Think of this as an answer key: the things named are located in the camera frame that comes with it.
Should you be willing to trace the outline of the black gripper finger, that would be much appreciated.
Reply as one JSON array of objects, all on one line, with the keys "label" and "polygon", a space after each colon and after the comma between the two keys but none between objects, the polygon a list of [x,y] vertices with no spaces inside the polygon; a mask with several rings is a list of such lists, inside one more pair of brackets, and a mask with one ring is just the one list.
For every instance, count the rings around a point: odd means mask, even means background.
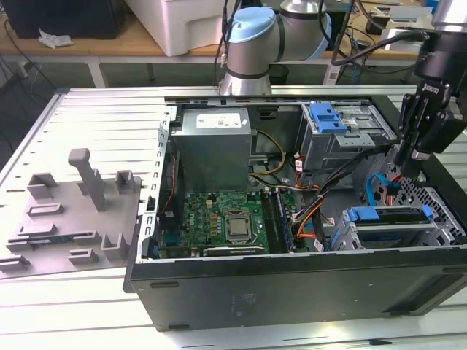
[{"label": "black gripper finger", "polygon": [[398,122],[398,130],[401,134],[401,143],[398,153],[395,157],[395,164],[402,167],[406,158],[406,155],[410,148],[410,136],[411,136],[411,120],[412,120],[412,107],[414,104],[414,95],[406,94],[403,98],[401,105],[401,114]]},{"label": "black gripper finger", "polygon": [[422,162],[435,150],[440,122],[440,98],[415,96],[412,107],[410,148],[403,164],[403,176],[418,177]]}]

